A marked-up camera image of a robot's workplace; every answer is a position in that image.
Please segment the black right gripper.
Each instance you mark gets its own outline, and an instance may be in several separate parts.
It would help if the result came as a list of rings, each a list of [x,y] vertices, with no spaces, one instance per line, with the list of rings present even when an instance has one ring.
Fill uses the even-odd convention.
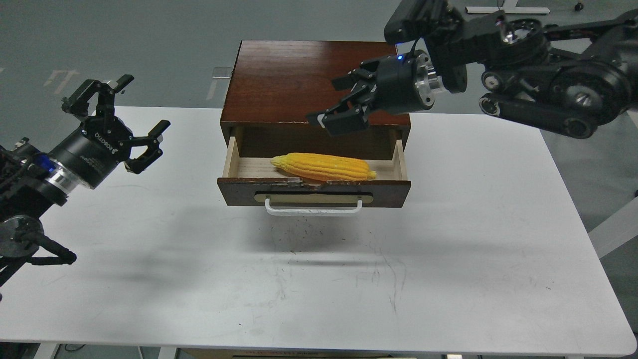
[[[431,69],[426,53],[364,60],[346,75],[332,79],[332,86],[341,91],[353,88],[360,80],[374,81],[373,100],[371,93],[355,91],[324,111],[307,113],[306,120],[336,137],[369,129],[369,105],[374,111],[392,115],[428,111],[435,102]]]

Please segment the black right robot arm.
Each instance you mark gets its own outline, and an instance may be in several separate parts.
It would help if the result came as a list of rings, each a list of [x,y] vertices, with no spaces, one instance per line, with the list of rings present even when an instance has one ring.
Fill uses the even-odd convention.
[[[467,64],[484,66],[479,101],[489,116],[575,139],[637,107],[637,10],[602,22],[543,26],[507,20],[503,10],[466,21],[446,0],[403,0],[384,29],[389,44],[421,39],[426,50],[364,60],[333,79],[348,90],[336,105],[310,112],[331,136],[366,130],[375,111],[431,109],[434,94],[467,88]]]

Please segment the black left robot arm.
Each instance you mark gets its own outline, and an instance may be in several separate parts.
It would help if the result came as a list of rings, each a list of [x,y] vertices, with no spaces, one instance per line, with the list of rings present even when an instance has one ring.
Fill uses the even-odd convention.
[[[96,188],[119,165],[139,174],[162,156],[162,134],[170,122],[161,120],[146,136],[136,137],[116,116],[115,97],[134,80],[123,75],[114,85],[87,79],[61,108],[80,122],[50,152],[23,137],[14,149],[1,149],[0,283],[25,264],[73,264],[77,255],[45,234],[41,216],[63,206],[77,186]]]

